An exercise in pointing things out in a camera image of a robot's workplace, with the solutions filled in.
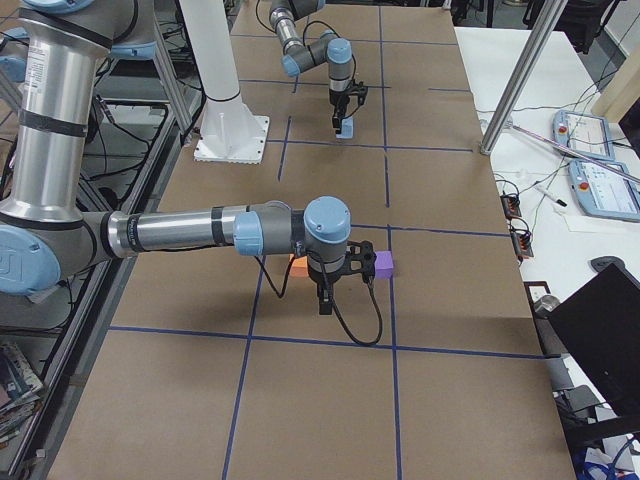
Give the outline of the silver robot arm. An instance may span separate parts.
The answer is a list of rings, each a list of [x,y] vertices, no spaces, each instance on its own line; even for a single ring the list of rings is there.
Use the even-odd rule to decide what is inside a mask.
[[[355,81],[355,59],[350,41],[332,27],[312,43],[296,31],[296,21],[321,10],[324,5],[324,1],[272,1],[269,22],[282,46],[281,63],[289,77],[299,77],[327,64],[329,101],[334,108],[332,127],[337,138],[351,139],[353,115],[364,104],[368,87]]]
[[[254,115],[242,99],[224,1],[177,1],[201,81],[204,118],[195,160],[258,164],[270,119]],[[287,74],[329,67],[337,136],[351,129],[348,95],[353,81],[350,42],[334,32],[310,46],[295,21],[324,1],[273,1],[271,26],[284,47]],[[7,198],[1,199],[1,292],[28,296],[111,259],[140,253],[233,246],[240,255],[307,257],[317,284],[320,314],[337,313],[333,284],[350,274],[351,215],[331,196],[303,210],[286,203],[212,207],[177,213],[125,213],[94,191],[89,210],[77,206],[85,142],[94,105],[94,78],[106,58],[151,59],[181,130],[194,120],[171,78],[154,1],[22,1],[19,20],[29,41],[19,130]]]

